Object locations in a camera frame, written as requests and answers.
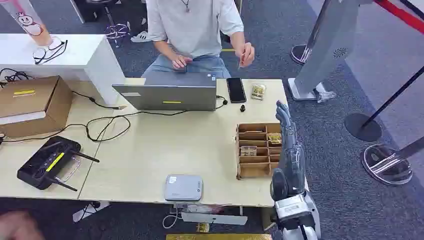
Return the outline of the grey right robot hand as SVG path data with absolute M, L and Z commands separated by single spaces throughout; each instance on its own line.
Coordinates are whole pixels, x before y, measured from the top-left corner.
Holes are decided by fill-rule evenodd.
M 279 120 L 282 147 L 277 168 L 272 171 L 270 194 L 277 202 L 305 192 L 305 153 L 289 108 L 279 100 L 275 117 Z

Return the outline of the person's left hand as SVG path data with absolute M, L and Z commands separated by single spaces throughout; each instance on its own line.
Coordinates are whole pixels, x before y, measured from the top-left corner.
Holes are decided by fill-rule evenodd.
M 250 42 L 246 42 L 235 50 L 239 57 L 239 67 L 245 68 L 250 66 L 255 60 L 255 48 Z

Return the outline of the person's right hand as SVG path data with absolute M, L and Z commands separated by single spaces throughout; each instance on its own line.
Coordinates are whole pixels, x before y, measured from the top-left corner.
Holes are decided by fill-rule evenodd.
M 174 54 L 171 58 L 172 67 L 176 70 L 184 69 L 189 63 L 193 61 L 192 58 L 179 54 Z

